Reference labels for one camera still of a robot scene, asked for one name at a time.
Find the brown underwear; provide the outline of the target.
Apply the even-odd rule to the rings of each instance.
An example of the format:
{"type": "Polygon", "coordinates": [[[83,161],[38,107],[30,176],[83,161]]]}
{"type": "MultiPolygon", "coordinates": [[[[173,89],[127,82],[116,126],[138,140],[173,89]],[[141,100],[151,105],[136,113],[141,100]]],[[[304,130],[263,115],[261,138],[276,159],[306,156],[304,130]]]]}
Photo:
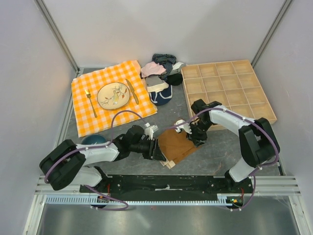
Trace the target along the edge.
{"type": "Polygon", "coordinates": [[[165,130],[159,135],[159,147],[166,158],[166,161],[160,161],[163,166],[172,169],[182,160],[200,149],[200,147],[195,147],[186,136],[187,133],[185,131],[178,133],[174,129],[165,130]]]}

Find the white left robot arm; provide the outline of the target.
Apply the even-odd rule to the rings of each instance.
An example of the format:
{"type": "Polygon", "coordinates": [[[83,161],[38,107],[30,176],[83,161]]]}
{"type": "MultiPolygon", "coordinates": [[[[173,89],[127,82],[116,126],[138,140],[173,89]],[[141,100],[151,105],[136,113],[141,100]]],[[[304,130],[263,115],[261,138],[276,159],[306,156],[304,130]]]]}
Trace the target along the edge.
{"type": "Polygon", "coordinates": [[[125,134],[100,144],[75,144],[65,140],[40,162],[39,167],[45,182],[55,191],[78,184],[103,192],[107,180],[94,164],[120,161],[132,152],[141,154],[146,160],[167,160],[153,136],[156,130],[155,125],[146,124],[144,128],[133,125],[125,134]]]}

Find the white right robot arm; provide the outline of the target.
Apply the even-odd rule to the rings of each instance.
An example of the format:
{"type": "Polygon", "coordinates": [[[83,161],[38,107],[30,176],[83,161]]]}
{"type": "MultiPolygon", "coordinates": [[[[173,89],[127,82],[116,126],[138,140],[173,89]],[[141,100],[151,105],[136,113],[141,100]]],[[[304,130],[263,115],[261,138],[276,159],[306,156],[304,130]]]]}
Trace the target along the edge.
{"type": "Polygon", "coordinates": [[[271,124],[266,118],[252,119],[235,113],[218,101],[206,104],[202,99],[194,101],[191,110],[196,119],[189,123],[187,139],[196,147],[207,140],[207,131],[213,125],[221,125],[239,137],[241,158],[228,171],[224,187],[234,193],[242,186],[242,182],[258,168],[270,165],[279,158],[280,146],[271,124]]]}

